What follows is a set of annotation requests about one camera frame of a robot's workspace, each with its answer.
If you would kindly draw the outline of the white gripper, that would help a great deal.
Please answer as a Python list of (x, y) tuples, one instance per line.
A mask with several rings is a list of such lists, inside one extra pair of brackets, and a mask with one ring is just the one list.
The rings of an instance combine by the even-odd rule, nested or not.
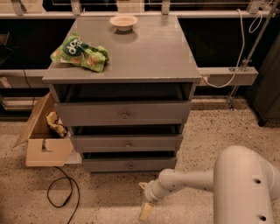
[(145, 199), (150, 202), (144, 202), (141, 207), (141, 212), (139, 214), (138, 219), (140, 221), (146, 221), (149, 218), (154, 206), (151, 203), (157, 203), (160, 201), (160, 198), (156, 196), (156, 194), (152, 190), (152, 185), (154, 184), (154, 180), (150, 181), (148, 184), (146, 182), (139, 182), (138, 185), (143, 190), (143, 194)]

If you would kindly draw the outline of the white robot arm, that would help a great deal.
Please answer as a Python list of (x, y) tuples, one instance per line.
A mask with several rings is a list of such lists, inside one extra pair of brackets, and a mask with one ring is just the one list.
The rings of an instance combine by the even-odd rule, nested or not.
[(214, 224), (274, 224), (271, 202), (280, 198), (280, 171), (253, 150), (234, 145), (220, 153), (210, 171), (164, 169), (157, 179), (139, 185), (141, 221), (163, 197), (189, 187), (213, 194)]

